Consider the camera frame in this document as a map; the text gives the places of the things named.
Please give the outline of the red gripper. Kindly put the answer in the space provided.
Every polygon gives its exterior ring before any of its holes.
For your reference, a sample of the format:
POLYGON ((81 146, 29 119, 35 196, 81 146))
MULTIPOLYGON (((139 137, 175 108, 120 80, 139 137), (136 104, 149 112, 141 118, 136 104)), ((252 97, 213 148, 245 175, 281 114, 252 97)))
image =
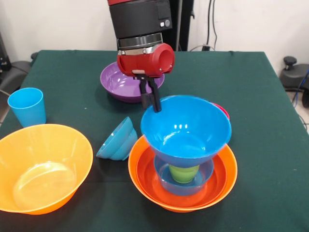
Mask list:
POLYGON ((140 77, 141 102, 144 109, 147 109, 150 105, 149 96, 146 91, 148 81, 148 85, 152 91, 152 105, 156 113, 161 111, 161 103, 154 78, 160 77, 164 73, 170 73, 174 67, 174 63, 174 51, 166 43, 158 43, 147 48, 126 51, 119 50, 117 55, 117 64, 123 74, 127 76, 136 76, 137 74, 146 75, 140 77))

